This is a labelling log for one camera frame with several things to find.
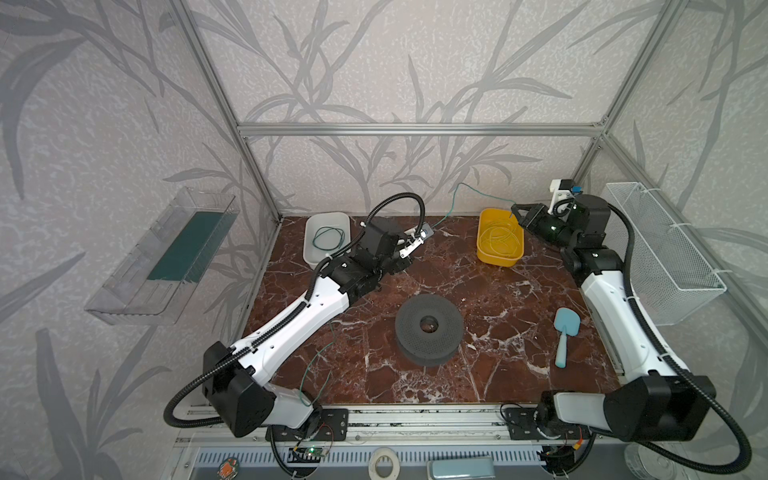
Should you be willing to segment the clear wall shelf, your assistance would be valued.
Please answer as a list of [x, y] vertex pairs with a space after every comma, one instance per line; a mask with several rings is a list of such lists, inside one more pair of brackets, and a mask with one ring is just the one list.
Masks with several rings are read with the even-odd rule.
[[237, 197], [181, 188], [85, 311], [109, 325], [173, 325], [240, 213]]

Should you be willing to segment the yellow plastic bin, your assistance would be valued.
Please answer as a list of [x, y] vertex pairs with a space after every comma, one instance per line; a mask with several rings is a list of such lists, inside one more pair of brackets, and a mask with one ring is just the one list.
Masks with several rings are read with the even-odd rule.
[[509, 210], [487, 208], [479, 217], [477, 257], [489, 265], [514, 266], [524, 254], [524, 230]]

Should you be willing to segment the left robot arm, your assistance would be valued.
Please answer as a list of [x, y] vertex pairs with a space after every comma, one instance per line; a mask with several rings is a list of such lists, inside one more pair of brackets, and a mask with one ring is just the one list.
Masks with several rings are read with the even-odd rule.
[[413, 192], [374, 207], [357, 236], [317, 264], [302, 296], [256, 332], [206, 350], [202, 374], [169, 400], [164, 422], [180, 429], [224, 424], [237, 438], [260, 427], [315, 434], [321, 406], [272, 378], [317, 330], [411, 265], [412, 253], [433, 234], [425, 216], [424, 200]]

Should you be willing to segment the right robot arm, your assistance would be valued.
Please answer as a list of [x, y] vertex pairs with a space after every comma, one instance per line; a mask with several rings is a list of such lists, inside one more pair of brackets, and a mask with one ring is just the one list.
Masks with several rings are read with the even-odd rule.
[[[518, 224], [559, 249], [566, 270], [578, 285], [594, 320], [600, 321], [615, 350], [625, 382], [607, 394], [546, 391], [534, 422], [544, 433], [568, 425], [584, 427], [592, 446], [604, 435], [639, 444], [694, 471], [713, 475], [742, 472], [753, 457], [749, 438], [717, 401], [706, 376], [693, 375], [650, 320], [631, 282], [637, 234], [631, 220], [601, 197], [579, 194], [569, 209], [515, 204]], [[714, 412], [738, 446], [734, 460], [706, 464], [663, 448], [665, 442], [691, 440], [708, 412]]]

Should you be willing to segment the aluminium mounting rail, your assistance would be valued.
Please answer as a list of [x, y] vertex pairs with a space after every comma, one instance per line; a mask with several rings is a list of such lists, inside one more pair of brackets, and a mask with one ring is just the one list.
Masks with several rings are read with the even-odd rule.
[[[551, 440], [511, 440], [499, 404], [350, 404], [331, 406], [349, 411], [332, 447], [426, 445], [544, 445]], [[174, 447], [268, 446], [267, 428], [235, 438], [226, 425], [179, 430]]]

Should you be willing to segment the grey perforated spool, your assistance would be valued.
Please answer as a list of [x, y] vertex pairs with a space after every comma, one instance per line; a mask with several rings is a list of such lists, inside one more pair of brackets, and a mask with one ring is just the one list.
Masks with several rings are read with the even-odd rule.
[[424, 367], [450, 361], [459, 350], [464, 319], [445, 297], [419, 294], [408, 299], [395, 318], [395, 338], [403, 355]]

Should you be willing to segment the white tape roll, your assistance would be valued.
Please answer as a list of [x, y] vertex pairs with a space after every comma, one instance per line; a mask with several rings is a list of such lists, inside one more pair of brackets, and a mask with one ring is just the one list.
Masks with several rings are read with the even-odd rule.
[[367, 470], [371, 480], [397, 480], [401, 471], [397, 452], [388, 447], [377, 448], [369, 458]]

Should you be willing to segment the white plastic bin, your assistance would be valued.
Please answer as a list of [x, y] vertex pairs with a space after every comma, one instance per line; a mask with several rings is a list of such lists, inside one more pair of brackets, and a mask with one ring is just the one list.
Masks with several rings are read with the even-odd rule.
[[303, 259], [311, 269], [351, 240], [350, 217], [342, 212], [316, 214], [307, 219]]

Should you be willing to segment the light blue box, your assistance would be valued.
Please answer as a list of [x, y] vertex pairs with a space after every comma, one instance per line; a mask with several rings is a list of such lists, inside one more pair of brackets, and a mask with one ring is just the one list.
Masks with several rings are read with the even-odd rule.
[[430, 461], [427, 477], [432, 480], [474, 480], [494, 479], [496, 475], [490, 457], [474, 457]]

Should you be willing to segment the light blue spatula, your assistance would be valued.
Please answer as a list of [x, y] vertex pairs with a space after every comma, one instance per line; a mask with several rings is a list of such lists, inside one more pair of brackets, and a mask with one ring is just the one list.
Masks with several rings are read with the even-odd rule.
[[555, 366], [565, 368], [567, 362], [567, 341], [578, 335], [581, 317], [569, 308], [559, 308], [555, 314], [554, 327], [559, 332], [559, 343], [555, 357]]

